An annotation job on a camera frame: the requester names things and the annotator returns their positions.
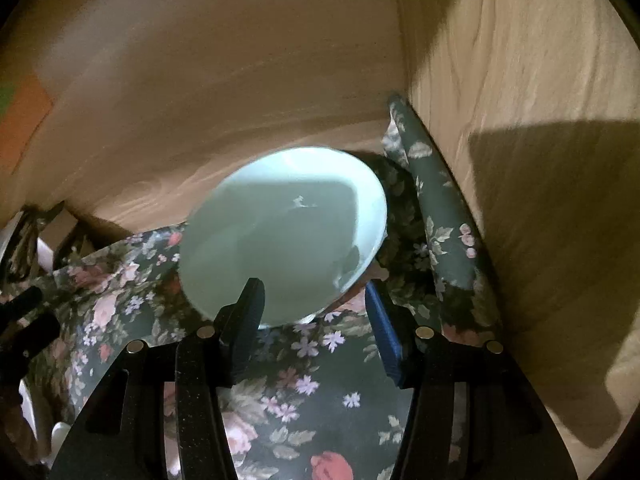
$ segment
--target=bowl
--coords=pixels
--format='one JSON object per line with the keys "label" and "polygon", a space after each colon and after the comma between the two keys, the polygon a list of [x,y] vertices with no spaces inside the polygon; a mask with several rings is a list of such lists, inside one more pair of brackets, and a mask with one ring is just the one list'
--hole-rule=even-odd
{"label": "bowl", "polygon": [[382,185],[362,161],[330,148],[271,153],[226,177],[190,215],[182,289],[213,319],[259,278],[262,326],[300,322],[353,285],[385,227]]}

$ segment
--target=orange object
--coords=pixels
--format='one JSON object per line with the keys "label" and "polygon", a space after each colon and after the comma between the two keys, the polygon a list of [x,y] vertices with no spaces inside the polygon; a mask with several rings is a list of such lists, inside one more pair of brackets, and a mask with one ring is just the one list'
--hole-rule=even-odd
{"label": "orange object", "polygon": [[31,136],[52,106],[34,73],[22,80],[0,118],[0,166],[9,174],[13,173]]}

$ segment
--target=metal screw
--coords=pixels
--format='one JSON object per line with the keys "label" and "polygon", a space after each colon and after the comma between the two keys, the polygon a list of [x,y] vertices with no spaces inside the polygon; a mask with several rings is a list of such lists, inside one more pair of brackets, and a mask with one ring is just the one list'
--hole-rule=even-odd
{"label": "metal screw", "polygon": [[129,352],[130,354],[135,354],[136,352],[140,352],[144,347],[145,344],[140,341],[140,339],[136,339],[134,341],[131,341],[127,345],[127,352]]}
{"label": "metal screw", "polygon": [[433,331],[433,328],[429,326],[419,326],[415,329],[415,335],[420,339],[431,339],[435,336],[435,332]]}
{"label": "metal screw", "polygon": [[486,344],[486,349],[492,354],[501,354],[504,351],[504,346],[497,341],[489,341]]}
{"label": "metal screw", "polygon": [[210,337],[213,337],[215,333],[216,333],[216,329],[213,328],[211,325],[201,326],[196,332],[196,334],[200,339],[209,339]]}

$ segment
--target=white plate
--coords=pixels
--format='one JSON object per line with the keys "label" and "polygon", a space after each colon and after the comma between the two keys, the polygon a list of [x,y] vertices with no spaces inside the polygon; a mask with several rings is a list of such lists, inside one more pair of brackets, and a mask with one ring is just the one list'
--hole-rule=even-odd
{"label": "white plate", "polygon": [[248,278],[259,278],[262,325],[297,322],[353,285],[385,227],[385,194],[366,164],[330,148],[283,150],[228,176],[192,213],[180,281],[191,304],[213,319]]}

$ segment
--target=floral fabric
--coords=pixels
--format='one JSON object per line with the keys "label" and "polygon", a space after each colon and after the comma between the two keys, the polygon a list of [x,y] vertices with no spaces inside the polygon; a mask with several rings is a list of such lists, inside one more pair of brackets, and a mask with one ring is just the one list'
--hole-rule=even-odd
{"label": "floral fabric", "polygon": [[[478,231],[413,111],[400,98],[390,110],[388,158],[355,154],[386,193],[377,261],[389,292],[419,324],[481,344],[497,335],[499,320]],[[62,332],[34,359],[28,381],[58,420],[73,423],[130,340],[165,344],[202,325],[177,275],[183,227],[134,235],[32,283]],[[388,480],[412,392],[385,377],[360,289],[308,324],[259,331],[246,377],[218,396],[240,480]],[[165,384],[164,414],[168,468],[179,476],[173,383]]]}

